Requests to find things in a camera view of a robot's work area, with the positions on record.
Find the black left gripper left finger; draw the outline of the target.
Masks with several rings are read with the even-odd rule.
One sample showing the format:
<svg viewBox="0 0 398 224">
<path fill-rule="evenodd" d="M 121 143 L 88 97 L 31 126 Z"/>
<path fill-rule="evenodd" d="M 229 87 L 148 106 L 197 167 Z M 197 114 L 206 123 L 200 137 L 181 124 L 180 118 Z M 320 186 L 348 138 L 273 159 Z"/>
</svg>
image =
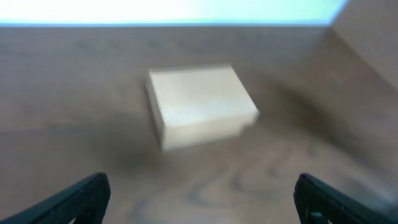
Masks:
<svg viewBox="0 0 398 224">
<path fill-rule="evenodd" d="M 107 175 L 97 172 L 1 223 L 101 224 L 110 196 Z"/>
</svg>

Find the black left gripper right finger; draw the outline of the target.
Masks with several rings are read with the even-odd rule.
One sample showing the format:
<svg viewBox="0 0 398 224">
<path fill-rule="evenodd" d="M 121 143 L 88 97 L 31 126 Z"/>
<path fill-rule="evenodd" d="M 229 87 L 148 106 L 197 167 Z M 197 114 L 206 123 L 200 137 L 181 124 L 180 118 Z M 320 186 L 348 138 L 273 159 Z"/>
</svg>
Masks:
<svg viewBox="0 0 398 224">
<path fill-rule="evenodd" d="M 397 218 L 366 207 L 309 173 L 299 175 L 294 203 L 301 224 L 397 223 Z"/>
</svg>

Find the brown cardboard box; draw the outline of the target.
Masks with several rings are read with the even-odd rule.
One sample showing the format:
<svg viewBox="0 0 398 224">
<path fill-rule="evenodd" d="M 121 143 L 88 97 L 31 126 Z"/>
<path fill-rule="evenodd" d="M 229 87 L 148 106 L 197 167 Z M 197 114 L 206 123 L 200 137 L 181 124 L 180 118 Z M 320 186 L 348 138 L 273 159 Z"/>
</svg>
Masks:
<svg viewBox="0 0 398 224">
<path fill-rule="evenodd" d="M 239 136 L 260 114 L 229 64 L 151 69 L 146 89 L 163 151 Z"/>
</svg>

